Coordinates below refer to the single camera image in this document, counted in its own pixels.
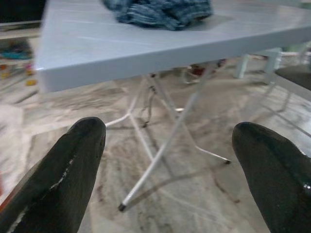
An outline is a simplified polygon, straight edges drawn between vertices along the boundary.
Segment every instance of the tiled floor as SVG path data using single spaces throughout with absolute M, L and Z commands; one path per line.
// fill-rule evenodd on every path
M 106 148 L 89 203 L 93 233 L 269 232 L 231 147 L 231 132 L 244 120 L 244 106 L 267 86 L 258 72 L 261 62 L 253 61 L 243 80 L 232 77 L 235 62 L 236 59 L 230 60 L 207 83 L 186 121 L 200 146 L 233 163 L 225 166 L 217 158 L 195 151 L 179 134 L 128 211 L 120 213 L 117 206 L 144 172 L 149 159 L 129 122 L 115 125 L 107 131 Z M 176 72 L 166 72 L 161 81 L 180 107 L 195 88 L 183 84 Z M 0 87 L 0 171 L 5 188 L 0 201 L 76 120 L 97 116 L 108 122 L 120 117 L 139 78 L 47 95 L 30 95 L 36 87 L 9 82 L 13 79 L 2 82 Z M 277 90 L 266 103 L 279 107 L 284 98 L 285 93 Z M 284 114 L 309 129 L 310 111 L 309 103 L 294 97 Z M 276 116 L 259 110 L 253 120 L 306 151 L 311 149 L 310 139 Z M 171 126 L 166 111 L 155 102 L 152 121 L 144 131 L 154 149 L 165 140 Z

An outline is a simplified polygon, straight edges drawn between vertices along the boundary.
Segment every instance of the rubber foot cap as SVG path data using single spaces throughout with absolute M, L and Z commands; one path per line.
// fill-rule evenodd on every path
M 121 203 L 121 204 L 119 205 L 119 207 L 118 207 L 118 210 L 119 210 L 120 212 L 124 212 L 125 208 L 126 208 L 126 205 L 123 205 L 123 204 Z

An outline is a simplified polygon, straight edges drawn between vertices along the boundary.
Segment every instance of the table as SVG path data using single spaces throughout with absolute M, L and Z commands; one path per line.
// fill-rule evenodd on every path
M 106 124 L 109 127 L 129 118 L 151 159 L 119 206 L 121 211 L 151 175 L 179 128 L 198 150 L 230 162 L 199 148 L 183 123 L 211 77 L 214 63 L 208 65 L 180 114 L 161 86 L 157 72 L 311 40 L 311 11 L 252 0 L 215 0 L 213 5 L 215 15 L 211 18 L 184 31 L 171 32 L 119 24 L 99 0 L 50 0 L 47 4 L 35 65 L 42 92 L 154 73 L 144 75 L 126 114 Z M 156 155 L 152 155 L 132 115 L 145 81 L 155 87 L 175 121 Z

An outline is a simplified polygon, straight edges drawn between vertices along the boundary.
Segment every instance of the folded fabric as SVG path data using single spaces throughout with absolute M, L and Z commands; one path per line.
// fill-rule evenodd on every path
M 210 0 L 102 0 L 120 23 L 182 30 L 212 15 Z

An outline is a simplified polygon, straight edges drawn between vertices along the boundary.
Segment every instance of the floor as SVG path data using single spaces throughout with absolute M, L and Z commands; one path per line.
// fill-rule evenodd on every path
M 284 59 L 284 65 L 290 64 Z M 84 232 L 93 233 L 268 233 L 250 194 L 246 179 L 231 147 L 233 127 L 245 119 L 244 107 L 267 89 L 263 61 L 253 59 L 245 78 L 233 78 L 237 59 L 228 61 L 210 80 L 186 124 L 203 148 L 233 161 L 222 161 L 196 152 L 179 134 L 151 179 L 120 213 L 117 206 L 149 164 L 148 157 L 128 121 L 107 131 L 106 148 L 86 217 Z M 178 71 L 165 72 L 161 81 L 178 107 L 194 85 L 186 85 Z M 122 116 L 140 78 L 106 82 L 58 93 L 38 94 L 26 87 L 24 76 L 0 83 L 0 172 L 4 195 L 52 147 L 75 121 L 86 116 L 109 122 Z M 279 108 L 285 98 L 281 89 L 266 101 Z M 305 129 L 310 128 L 311 105 L 294 97 L 283 113 Z M 137 109 L 137 117 L 142 119 Z M 259 110 L 252 120 L 288 137 L 305 151 L 310 140 L 270 113 Z M 150 125 L 144 131 L 156 150 L 172 122 L 157 101 Z

